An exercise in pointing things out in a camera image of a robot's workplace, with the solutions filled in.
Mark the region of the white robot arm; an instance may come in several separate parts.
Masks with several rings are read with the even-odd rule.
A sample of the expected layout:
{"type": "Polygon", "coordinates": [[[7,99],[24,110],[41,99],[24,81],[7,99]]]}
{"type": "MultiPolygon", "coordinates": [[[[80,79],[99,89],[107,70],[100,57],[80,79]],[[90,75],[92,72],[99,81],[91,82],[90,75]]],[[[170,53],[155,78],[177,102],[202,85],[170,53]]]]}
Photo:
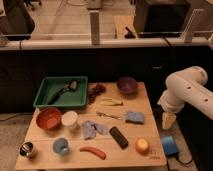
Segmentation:
{"type": "Polygon", "coordinates": [[[162,128],[170,129],[186,103],[213,120],[213,92],[204,87],[208,81],[207,72],[199,66],[192,66],[170,74],[165,81],[167,89],[157,104],[163,109],[162,128]]]}

